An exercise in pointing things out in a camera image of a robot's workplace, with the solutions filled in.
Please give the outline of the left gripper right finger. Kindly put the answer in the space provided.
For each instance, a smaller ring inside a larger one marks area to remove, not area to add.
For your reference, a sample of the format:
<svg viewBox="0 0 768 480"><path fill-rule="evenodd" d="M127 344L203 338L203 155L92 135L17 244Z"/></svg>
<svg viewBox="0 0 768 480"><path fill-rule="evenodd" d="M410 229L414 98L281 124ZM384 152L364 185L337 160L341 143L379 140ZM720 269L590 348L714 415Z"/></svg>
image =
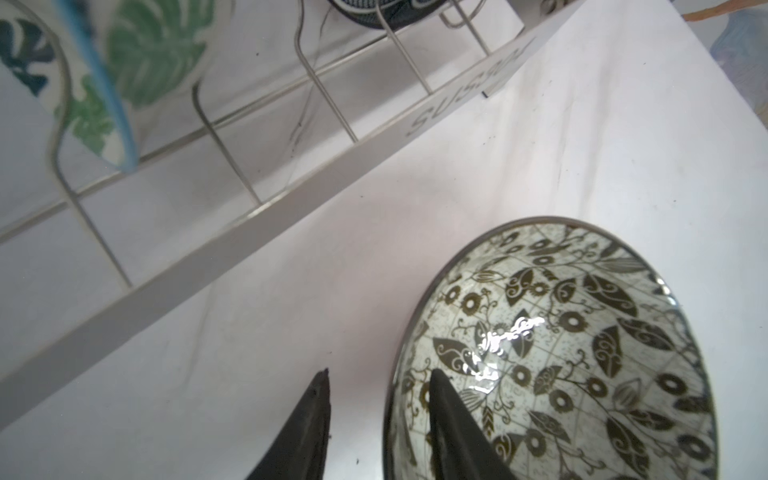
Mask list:
<svg viewBox="0 0 768 480"><path fill-rule="evenodd" d="M515 479L440 369L431 372L429 412L437 479Z"/></svg>

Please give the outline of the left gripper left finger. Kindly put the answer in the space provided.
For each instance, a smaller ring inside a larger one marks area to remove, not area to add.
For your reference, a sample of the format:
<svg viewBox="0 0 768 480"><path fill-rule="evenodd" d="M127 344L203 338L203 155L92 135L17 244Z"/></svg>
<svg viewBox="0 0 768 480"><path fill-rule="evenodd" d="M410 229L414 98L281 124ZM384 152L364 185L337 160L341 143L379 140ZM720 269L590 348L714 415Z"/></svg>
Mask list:
<svg viewBox="0 0 768 480"><path fill-rule="evenodd" d="M276 439L247 480L321 480L331 423L327 369L311 380Z"/></svg>

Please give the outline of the green leaf bowl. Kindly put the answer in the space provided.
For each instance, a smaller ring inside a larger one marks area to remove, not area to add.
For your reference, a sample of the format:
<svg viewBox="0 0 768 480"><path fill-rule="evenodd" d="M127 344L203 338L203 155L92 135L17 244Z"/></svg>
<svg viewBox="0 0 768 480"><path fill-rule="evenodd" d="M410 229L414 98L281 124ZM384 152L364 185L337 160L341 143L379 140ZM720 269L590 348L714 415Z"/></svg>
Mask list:
<svg viewBox="0 0 768 480"><path fill-rule="evenodd" d="M52 116L62 52L72 99L65 129L114 168L137 168L156 117L202 78L234 14L232 1L25 1L1 4L1 68Z"/></svg>

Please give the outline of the dark blue patterned bowl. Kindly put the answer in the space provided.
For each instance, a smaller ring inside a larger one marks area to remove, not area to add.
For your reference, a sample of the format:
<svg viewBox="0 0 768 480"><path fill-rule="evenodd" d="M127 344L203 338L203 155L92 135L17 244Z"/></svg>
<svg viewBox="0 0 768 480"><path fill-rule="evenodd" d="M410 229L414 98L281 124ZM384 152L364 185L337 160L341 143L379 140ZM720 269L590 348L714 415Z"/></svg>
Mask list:
<svg viewBox="0 0 768 480"><path fill-rule="evenodd" d="M382 30L374 0L329 0L343 16L366 28ZM381 0L381 13L393 30L421 21L436 10L445 0Z"/></svg>

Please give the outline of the stainless steel dish rack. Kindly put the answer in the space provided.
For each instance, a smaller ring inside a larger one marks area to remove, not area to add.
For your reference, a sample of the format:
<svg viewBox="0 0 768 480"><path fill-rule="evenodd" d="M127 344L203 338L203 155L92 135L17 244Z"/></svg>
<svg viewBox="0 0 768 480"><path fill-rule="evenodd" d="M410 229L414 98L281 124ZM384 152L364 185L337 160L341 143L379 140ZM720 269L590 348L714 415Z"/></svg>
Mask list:
<svg viewBox="0 0 768 480"><path fill-rule="evenodd" d="M1 5L1 424L9 427L476 96L574 1L449 1L369 30L326 1L238 1L192 88L150 114L135 169L77 74L57 158L58 68L31 3Z"/></svg>

